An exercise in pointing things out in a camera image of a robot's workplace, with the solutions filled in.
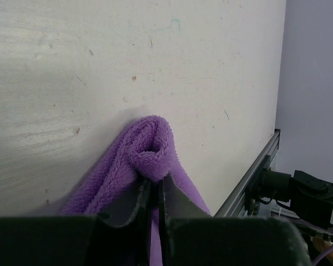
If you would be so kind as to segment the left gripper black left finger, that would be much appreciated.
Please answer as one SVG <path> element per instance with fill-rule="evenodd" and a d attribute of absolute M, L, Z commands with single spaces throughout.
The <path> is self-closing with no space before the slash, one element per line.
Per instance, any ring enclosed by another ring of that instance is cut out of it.
<path fill-rule="evenodd" d="M 149 265 L 151 182 L 97 214 L 0 217 L 0 265 Z"/>

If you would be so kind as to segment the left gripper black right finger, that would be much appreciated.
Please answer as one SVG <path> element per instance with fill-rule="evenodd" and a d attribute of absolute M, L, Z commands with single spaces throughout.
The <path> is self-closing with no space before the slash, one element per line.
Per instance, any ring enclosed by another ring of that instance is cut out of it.
<path fill-rule="evenodd" d="M 311 265 L 299 231 L 281 218 L 217 218 L 171 176 L 159 185 L 163 265 Z"/>

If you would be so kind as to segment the black purple microfiber towel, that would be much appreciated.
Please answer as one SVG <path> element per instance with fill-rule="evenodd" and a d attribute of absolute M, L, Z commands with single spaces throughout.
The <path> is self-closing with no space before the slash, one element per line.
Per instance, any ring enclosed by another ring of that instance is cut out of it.
<path fill-rule="evenodd" d="M 96 217 L 85 265 L 194 265 L 205 249 L 196 215 L 209 210 L 159 116 L 129 124 L 62 213 Z"/>

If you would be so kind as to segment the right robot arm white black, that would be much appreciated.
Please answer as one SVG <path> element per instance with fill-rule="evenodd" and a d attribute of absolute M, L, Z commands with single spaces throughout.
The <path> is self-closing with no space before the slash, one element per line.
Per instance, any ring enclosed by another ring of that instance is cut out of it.
<path fill-rule="evenodd" d="M 293 175 L 263 170 L 249 194 L 264 204 L 263 198 L 294 212 L 300 219 L 323 229 L 333 228 L 333 183 L 304 171 Z"/>

